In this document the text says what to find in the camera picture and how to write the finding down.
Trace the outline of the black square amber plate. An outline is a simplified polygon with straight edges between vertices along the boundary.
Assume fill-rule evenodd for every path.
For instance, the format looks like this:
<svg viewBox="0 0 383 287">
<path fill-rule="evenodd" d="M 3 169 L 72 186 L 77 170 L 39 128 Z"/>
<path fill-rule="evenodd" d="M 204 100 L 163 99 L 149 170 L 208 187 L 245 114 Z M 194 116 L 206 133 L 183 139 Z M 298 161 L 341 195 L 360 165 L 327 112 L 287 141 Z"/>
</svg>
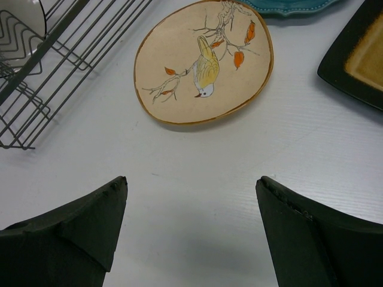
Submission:
<svg viewBox="0 0 383 287">
<path fill-rule="evenodd" d="M 318 76 L 382 110 L 382 1 L 364 1 L 322 59 Z"/>
</svg>

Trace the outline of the tan bird plate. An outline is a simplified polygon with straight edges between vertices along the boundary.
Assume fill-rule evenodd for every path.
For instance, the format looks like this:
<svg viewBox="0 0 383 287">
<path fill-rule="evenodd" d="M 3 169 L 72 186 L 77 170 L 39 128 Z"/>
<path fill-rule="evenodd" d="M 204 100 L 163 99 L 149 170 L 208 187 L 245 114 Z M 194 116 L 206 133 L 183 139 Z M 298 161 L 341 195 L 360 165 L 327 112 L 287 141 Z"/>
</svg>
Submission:
<svg viewBox="0 0 383 287">
<path fill-rule="evenodd" d="M 239 1 L 199 1 L 159 22 L 135 56 L 143 110 L 174 125 L 227 116 L 250 103 L 272 74 L 273 45 L 261 15 Z"/>
</svg>

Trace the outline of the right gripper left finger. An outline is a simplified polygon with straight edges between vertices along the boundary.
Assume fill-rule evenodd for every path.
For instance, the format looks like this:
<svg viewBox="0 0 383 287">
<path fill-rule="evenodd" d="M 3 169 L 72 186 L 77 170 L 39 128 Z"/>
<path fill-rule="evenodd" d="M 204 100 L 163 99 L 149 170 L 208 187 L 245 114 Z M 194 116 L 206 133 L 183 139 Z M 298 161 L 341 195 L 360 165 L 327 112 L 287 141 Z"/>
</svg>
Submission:
<svg viewBox="0 0 383 287">
<path fill-rule="evenodd" d="M 1 230 L 1 286 L 102 286 L 127 201 L 118 176 L 97 190 Z"/>
</svg>

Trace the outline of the beige tree pattern plate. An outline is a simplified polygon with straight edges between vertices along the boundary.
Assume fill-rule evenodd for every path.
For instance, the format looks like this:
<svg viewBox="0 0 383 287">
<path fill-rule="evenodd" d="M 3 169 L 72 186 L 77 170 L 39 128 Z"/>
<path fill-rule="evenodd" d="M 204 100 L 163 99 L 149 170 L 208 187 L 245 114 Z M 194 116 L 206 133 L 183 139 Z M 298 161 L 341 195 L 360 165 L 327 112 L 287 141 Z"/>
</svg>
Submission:
<svg viewBox="0 0 383 287">
<path fill-rule="evenodd" d="M 1 65 L 18 72 L 47 32 L 41 1 L 1 0 Z"/>
</svg>

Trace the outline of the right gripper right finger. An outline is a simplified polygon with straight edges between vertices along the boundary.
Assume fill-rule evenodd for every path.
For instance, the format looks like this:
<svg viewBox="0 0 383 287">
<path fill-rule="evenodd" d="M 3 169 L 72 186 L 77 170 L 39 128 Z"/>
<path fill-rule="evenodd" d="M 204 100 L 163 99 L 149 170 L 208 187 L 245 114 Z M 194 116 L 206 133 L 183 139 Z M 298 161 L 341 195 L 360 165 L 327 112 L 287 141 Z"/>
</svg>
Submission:
<svg viewBox="0 0 383 287">
<path fill-rule="evenodd" d="M 279 286 L 382 286 L 382 224 L 263 176 L 257 201 Z"/>
</svg>

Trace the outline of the teal scalloped plate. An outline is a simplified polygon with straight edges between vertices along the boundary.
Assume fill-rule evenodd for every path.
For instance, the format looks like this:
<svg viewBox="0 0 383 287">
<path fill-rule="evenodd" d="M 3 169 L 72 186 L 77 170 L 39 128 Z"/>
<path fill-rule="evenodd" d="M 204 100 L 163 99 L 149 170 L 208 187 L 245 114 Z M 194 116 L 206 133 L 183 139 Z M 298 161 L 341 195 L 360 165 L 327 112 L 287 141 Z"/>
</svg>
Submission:
<svg viewBox="0 0 383 287">
<path fill-rule="evenodd" d="M 308 16 L 338 4 L 338 0 L 239 0 L 262 16 Z"/>
</svg>

